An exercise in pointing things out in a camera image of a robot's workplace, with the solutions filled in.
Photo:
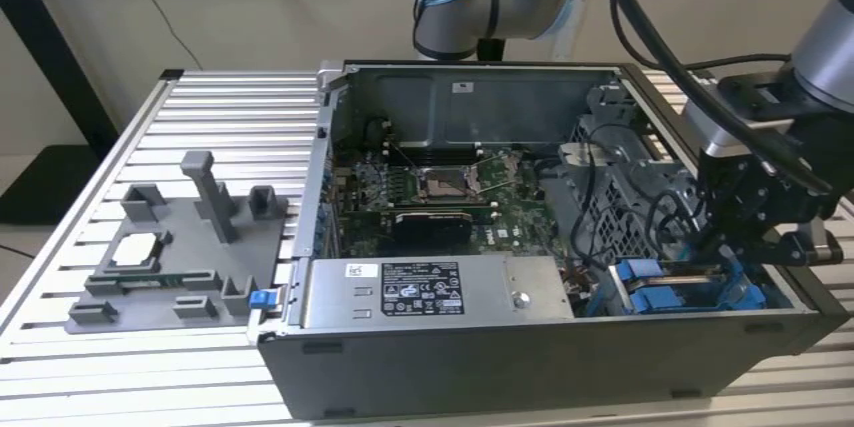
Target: motherboard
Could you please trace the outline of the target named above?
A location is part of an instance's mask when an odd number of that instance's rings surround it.
[[[479,148],[470,160],[419,165],[437,162],[395,147],[337,167],[342,257],[511,252],[551,255],[565,265],[538,160],[511,147]]]

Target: blue latch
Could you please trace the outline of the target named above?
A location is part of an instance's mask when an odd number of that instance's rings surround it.
[[[257,290],[250,295],[250,308],[273,310],[279,303],[279,293],[275,290]]]

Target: warning label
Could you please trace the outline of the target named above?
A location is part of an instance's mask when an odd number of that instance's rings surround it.
[[[459,315],[463,285],[457,262],[383,264],[383,314]]]

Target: barcode sticker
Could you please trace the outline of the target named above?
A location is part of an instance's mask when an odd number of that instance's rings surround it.
[[[347,264],[345,275],[347,277],[377,277],[379,264]]]

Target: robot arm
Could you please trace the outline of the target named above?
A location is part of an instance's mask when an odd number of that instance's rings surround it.
[[[854,188],[854,0],[832,0],[778,72],[701,84],[668,48],[637,0],[618,0],[648,48],[690,98],[704,141],[706,207],[690,239],[694,262],[728,245],[745,260],[808,266],[842,260],[824,220]],[[772,229],[794,223],[774,240]]]
[[[571,0],[419,0],[413,43],[437,60],[462,60],[481,39],[537,38],[559,27]]]
[[[840,263],[842,249],[822,221],[854,189],[854,0],[830,0],[790,65],[774,73],[726,78],[713,89],[760,135],[786,143],[832,189],[816,195],[794,184],[692,103],[686,113],[706,140],[700,180],[709,218],[693,242],[698,257],[726,242],[758,262]],[[764,237],[788,223],[800,225],[796,232],[778,241]]]

